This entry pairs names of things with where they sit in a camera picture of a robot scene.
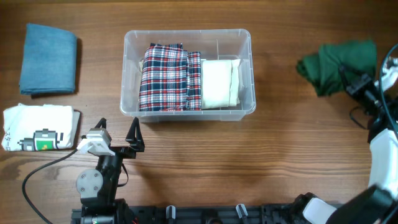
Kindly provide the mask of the red plaid cloth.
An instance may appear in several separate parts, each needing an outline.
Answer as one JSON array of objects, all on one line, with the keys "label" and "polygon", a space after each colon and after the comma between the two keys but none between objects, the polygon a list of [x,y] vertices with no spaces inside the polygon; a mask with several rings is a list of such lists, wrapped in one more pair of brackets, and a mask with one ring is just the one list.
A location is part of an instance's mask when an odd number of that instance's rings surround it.
[{"label": "red plaid cloth", "polygon": [[189,52],[181,43],[152,43],[145,51],[140,111],[200,111],[201,90],[200,52]]}]

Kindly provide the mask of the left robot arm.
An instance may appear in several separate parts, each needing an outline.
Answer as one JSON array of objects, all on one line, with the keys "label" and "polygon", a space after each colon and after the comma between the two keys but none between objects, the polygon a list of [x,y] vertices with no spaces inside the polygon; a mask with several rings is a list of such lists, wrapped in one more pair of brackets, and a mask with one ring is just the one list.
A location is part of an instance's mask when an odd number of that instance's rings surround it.
[{"label": "left robot arm", "polygon": [[134,118],[126,135],[127,146],[112,146],[111,136],[106,129],[106,119],[82,137],[77,150],[82,154],[98,157],[94,169],[84,170],[76,180],[80,194],[81,210],[72,211],[72,223],[138,223],[138,217],[123,198],[117,199],[116,192],[125,184],[119,183],[125,159],[135,159],[138,152],[144,152],[145,144],[141,134],[139,119]]}]

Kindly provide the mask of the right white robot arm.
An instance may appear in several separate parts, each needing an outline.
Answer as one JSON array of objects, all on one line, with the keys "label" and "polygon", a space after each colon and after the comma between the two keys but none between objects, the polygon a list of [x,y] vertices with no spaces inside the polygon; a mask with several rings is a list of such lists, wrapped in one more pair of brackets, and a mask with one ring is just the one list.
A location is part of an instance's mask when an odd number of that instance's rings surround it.
[{"label": "right white robot arm", "polygon": [[338,73],[345,92],[371,115],[368,187],[339,207],[311,193],[299,195],[287,219],[291,223],[397,223],[397,98],[386,93],[397,83],[397,61],[386,62],[378,80],[345,64]]}]

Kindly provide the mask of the dark green cloth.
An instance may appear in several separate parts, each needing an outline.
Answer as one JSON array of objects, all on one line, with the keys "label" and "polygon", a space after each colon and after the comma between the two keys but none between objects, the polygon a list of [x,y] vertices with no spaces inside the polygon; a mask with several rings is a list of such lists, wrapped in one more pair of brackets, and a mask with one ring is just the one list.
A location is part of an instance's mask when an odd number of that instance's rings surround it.
[{"label": "dark green cloth", "polygon": [[373,78],[376,65],[377,48],[372,40],[349,40],[319,46],[317,53],[297,62],[296,70],[312,84],[318,96],[330,96],[345,89],[340,67],[347,66]]}]

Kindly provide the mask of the beige cloth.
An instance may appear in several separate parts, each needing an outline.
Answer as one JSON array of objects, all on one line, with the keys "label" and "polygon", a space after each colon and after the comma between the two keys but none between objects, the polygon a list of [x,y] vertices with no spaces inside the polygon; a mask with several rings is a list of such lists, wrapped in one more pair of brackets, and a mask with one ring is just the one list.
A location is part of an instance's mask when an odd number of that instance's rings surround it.
[{"label": "beige cloth", "polygon": [[240,59],[201,60],[201,110],[239,104]]}]

